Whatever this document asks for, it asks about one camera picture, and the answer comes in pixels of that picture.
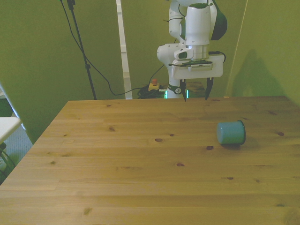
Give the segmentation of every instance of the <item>wood grain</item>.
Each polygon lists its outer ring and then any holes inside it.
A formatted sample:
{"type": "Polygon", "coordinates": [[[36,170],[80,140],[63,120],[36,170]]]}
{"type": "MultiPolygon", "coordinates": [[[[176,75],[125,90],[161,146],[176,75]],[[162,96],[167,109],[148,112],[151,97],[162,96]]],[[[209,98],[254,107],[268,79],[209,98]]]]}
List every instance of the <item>wood grain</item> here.
{"type": "Polygon", "coordinates": [[[7,225],[300,225],[285,97],[70,101],[0,186],[7,225]],[[219,122],[242,120],[244,145],[219,122]]]}

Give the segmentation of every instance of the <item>overturned cup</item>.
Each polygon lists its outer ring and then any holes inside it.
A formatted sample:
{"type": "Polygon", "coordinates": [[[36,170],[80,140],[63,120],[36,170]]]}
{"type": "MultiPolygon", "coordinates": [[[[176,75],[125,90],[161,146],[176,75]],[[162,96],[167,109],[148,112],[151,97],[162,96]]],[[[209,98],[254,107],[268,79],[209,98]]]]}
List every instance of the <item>overturned cup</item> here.
{"type": "Polygon", "coordinates": [[[246,129],[241,120],[237,122],[218,123],[217,140],[220,144],[244,144],[246,129]]]}

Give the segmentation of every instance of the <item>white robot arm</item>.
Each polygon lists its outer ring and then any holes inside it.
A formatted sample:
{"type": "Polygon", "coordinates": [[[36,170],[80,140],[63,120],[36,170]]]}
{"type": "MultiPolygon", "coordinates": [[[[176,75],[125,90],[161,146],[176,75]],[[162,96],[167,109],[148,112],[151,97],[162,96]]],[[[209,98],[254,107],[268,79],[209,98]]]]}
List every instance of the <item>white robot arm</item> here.
{"type": "Polygon", "coordinates": [[[169,33],[178,44],[162,45],[158,59],[169,73],[168,98],[186,100],[186,79],[207,78],[205,99],[213,78],[223,74],[224,56],[210,56],[210,40],[219,40],[227,30],[227,20],[215,0],[172,0],[169,33]]]}

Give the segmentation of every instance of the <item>green wall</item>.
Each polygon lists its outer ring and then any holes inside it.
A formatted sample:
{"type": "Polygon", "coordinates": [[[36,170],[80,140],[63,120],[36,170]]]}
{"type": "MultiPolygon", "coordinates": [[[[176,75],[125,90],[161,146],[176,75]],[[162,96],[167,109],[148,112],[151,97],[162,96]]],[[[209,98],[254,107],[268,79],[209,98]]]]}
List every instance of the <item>green wall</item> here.
{"type": "MultiPolygon", "coordinates": [[[[241,22],[247,0],[217,0],[228,20],[227,33],[219,41],[211,41],[211,51],[222,51],[227,60],[224,74],[215,79],[211,97],[224,96],[232,69],[233,57],[240,33],[241,22]]],[[[148,84],[150,77],[161,67],[156,51],[160,45],[173,43],[169,35],[168,20],[170,1],[123,0],[123,19],[128,52],[132,88],[148,84]]],[[[155,76],[160,83],[168,83],[168,72],[164,67],[155,76]]],[[[199,79],[206,87],[206,79],[199,79]]]]}
{"type": "Polygon", "coordinates": [[[287,96],[300,105],[300,1],[248,0],[229,96],[287,96]]]}
{"type": "MultiPolygon", "coordinates": [[[[76,0],[75,15],[86,55],[123,92],[115,1],[76,0]]],[[[34,143],[68,100],[93,99],[83,56],[57,0],[1,0],[0,29],[0,86],[34,143]]],[[[91,73],[98,99],[124,98],[91,73]]]]}

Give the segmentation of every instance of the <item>black cable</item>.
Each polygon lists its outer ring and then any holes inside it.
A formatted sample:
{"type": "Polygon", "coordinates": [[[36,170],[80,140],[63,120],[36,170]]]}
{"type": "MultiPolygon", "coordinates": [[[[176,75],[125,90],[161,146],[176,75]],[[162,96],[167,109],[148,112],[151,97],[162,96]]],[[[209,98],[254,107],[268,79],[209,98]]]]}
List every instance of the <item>black cable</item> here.
{"type": "Polygon", "coordinates": [[[218,55],[218,54],[222,54],[222,55],[224,55],[224,61],[223,61],[223,63],[226,61],[226,55],[225,55],[225,53],[223,53],[223,52],[216,51],[216,52],[209,52],[208,54],[209,54],[209,55],[218,55]]]}
{"type": "Polygon", "coordinates": [[[177,19],[183,19],[183,17],[180,17],[180,18],[173,18],[173,19],[163,20],[163,21],[170,22],[171,20],[177,20],[177,19]]]}
{"type": "Polygon", "coordinates": [[[178,5],[178,11],[179,11],[179,13],[180,13],[182,16],[186,17],[186,15],[183,15],[183,14],[180,12],[180,4],[178,5]]]}
{"type": "Polygon", "coordinates": [[[149,86],[145,86],[141,88],[137,95],[139,96],[138,99],[147,99],[147,98],[159,98],[163,95],[165,95],[165,92],[160,92],[159,90],[151,90],[148,91],[149,86]]]}
{"type": "MultiPolygon", "coordinates": [[[[82,51],[82,49],[81,49],[81,47],[79,46],[79,44],[78,44],[78,42],[77,42],[77,40],[76,40],[76,38],[75,38],[75,36],[74,36],[74,34],[73,34],[73,32],[72,32],[72,28],[71,28],[71,24],[70,24],[70,21],[69,21],[69,18],[68,18],[68,15],[67,15],[67,12],[66,12],[66,10],[65,10],[65,7],[64,7],[64,4],[62,3],[62,0],[60,0],[60,2],[61,2],[61,4],[62,4],[62,7],[63,7],[63,9],[64,9],[64,11],[65,11],[65,14],[66,14],[66,17],[67,17],[67,22],[68,22],[68,24],[69,24],[69,27],[70,27],[70,31],[71,31],[71,34],[72,34],[72,36],[73,36],[73,39],[75,40],[75,42],[77,43],[77,45],[78,45],[78,48],[80,49],[80,51],[83,53],[83,51],[82,51]]],[[[121,93],[121,94],[115,94],[114,92],[113,92],[113,90],[111,89],[111,85],[110,85],[110,83],[109,83],[109,81],[106,79],[106,77],[91,63],[91,61],[88,59],[88,57],[86,57],[85,56],[85,58],[87,59],[87,61],[91,64],[91,66],[106,80],[106,82],[107,82],[107,84],[108,84],[108,87],[109,87],[109,90],[110,90],[110,92],[113,94],[113,95],[115,95],[115,96],[118,96],[118,95],[124,95],[124,94],[126,94],[126,93],[128,93],[128,92],[131,92],[131,91],[133,91],[133,90],[137,90],[137,89],[142,89],[142,88],[134,88],[134,89],[131,89],[131,90],[129,90],[129,91],[126,91],[126,92],[124,92],[124,93],[121,93]]]]}
{"type": "Polygon", "coordinates": [[[162,67],[164,67],[164,65],[162,65],[162,66],[161,66],[161,67],[160,67],[160,68],[152,75],[152,77],[154,77],[154,75],[155,75],[162,67]]]}
{"type": "Polygon", "coordinates": [[[79,39],[79,43],[80,43],[80,47],[81,47],[81,52],[83,54],[85,69],[86,69],[86,71],[88,73],[90,87],[91,87],[91,90],[92,90],[92,93],[93,93],[94,100],[96,100],[97,97],[96,97],[96,93],[95,93],[95,89],[94,89],[94,85],[93,85],[92,76],[90,74],[90,65],[87,63],[87,60],[86,60],[86,56],[85,56],[84,48],[83,48],[83,43],[81,41],[80,32],[79,32],[79,29],[78,29],[78,26],[77,26],[77,22],[76,22],[76,18],[75,18],[75,14],[74,14],[74,7],[73,7],[73,5],[75,5],[75,2],[72,1],[72,0],[67,0],[67,4],[68,4],[69,9],[71,10],[71,13],[72,13],[72,17],[73,17],[73,20],[74,20],[74,24],[75,24],[75,27],[76,27],[76,31],[77,31],[77,35],[78,35],[78,39],[79,39]]]}

